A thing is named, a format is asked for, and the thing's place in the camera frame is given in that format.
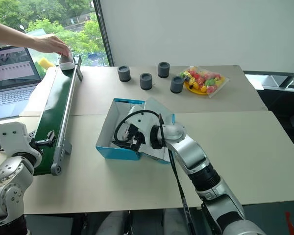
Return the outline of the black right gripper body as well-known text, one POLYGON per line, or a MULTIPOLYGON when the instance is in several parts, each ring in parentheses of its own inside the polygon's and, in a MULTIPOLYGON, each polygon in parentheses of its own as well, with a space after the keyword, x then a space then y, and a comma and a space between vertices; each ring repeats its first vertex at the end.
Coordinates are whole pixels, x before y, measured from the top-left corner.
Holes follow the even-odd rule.
POLYGON ((145 137, 139 128, 130 124, 123 134, 124 147, 131 150, 139 150, 142 144, 145 144, 145 137))

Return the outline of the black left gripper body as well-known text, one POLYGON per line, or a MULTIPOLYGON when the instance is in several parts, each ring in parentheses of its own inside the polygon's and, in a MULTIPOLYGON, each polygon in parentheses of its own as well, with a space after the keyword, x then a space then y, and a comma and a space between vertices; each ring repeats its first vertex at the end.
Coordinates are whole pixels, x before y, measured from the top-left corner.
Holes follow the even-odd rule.
POLYGON ((32 138, 29 142, 29 145, 34 149, 41 149, 43 146, 50 147, 50 139, 36 141, 34 138, 32 138))

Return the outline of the person's bare hand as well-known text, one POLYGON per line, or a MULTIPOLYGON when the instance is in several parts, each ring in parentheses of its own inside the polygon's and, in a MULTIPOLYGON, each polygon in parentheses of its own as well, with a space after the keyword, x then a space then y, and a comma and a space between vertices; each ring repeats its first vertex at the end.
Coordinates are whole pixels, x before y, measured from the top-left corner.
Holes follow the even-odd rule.
POLYGON ((71 52, 69 47, 53 34, 36 37, 35 49, 40 52, 57 53, 67 57, 71 52))

